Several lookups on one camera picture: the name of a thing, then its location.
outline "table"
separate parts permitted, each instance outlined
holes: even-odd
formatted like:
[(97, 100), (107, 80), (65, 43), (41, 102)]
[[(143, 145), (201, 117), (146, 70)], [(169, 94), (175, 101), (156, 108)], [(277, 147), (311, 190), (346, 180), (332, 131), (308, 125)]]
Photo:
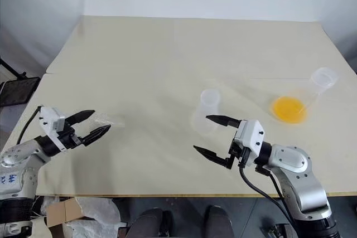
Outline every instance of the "table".
[[(271, 101), (327, 66), (339, 82), (298, 125), (276, 120)], [(232, 170), (193, 149), (226, 157), (233, 128), (202, 135), (190, 124), (202, 90), (218, 89), (220, 113), (258, 119), (266, 141), (303, 148), (329, 195), (357, 195), (357, 77), (318, 23), (84, 17), (47, 69), (6, 147), (42, 104), (70, 115), (95, 109), (79, 135), (113, 122), (102, 139), (53, 157), (39, 195), (256, 196)], [(33, 122), (23, 140), (40, 135)], [(247, 177), (274, 194), (270, 181)]]

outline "cardboard box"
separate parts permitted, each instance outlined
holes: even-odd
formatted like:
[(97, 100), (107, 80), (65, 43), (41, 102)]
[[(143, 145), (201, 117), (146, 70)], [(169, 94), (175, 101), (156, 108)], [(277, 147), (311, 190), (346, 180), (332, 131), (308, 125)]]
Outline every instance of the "cardboard box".
[(82, 210), (75, 198), (68, 199), (59, 203), (53, 203), (47, 207), (47, 227), (77, 220), (84, 217)]

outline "gray floor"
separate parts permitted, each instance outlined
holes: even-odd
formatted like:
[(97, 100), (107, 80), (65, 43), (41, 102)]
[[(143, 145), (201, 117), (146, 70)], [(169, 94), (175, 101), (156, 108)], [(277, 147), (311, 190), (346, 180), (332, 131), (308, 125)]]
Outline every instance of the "gray floor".
[[(329, 201), (342, 237), (357, 237), (357, 196), (330, 197)], [(153, 207), (170, 210), (175, 220), (174, 234), (187, 238), (201, 237), (203, 217), (209, 205), (219, 205), (227, 211), (237, 238), (265, 238), (267, 228), (287, 223), (280, 210), (265, 198), (125, 198), (115, 203), (121, 203), (122, 218), (129, 222)]]

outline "clear plastic cup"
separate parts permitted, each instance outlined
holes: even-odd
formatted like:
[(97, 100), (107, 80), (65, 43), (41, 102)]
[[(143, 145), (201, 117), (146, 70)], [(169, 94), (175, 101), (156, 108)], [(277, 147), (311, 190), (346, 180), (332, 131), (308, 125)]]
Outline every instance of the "clear plastic cup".
[(219, 114), (221, 95), (217, 89), (206, 89), (202, 91), (200, 103), (198, 104), (192, 118), (193, 128), (201, 133), (208, 134), (214, 131), (218, 125), (206, 118), (207, 115)]
[(308, 84), (292, 90), (276, 99), (272, 104), (274, 115), (286, 123), (300, 123), (307, 117), (307, 108), (316, 99), (331, 88), (338, 80), (338, 75), (330, 68), (322, 67), (312, 75)]

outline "orange liquid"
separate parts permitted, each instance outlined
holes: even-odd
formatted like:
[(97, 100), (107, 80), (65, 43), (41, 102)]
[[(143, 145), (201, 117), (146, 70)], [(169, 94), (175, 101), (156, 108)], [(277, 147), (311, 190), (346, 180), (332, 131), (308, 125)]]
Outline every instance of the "orange liquid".
[(273, 102), (272, 108), (275, 116), (286, 123), (300, 123), (306, 118), (304, 104), (293, 97), (280, 97)]

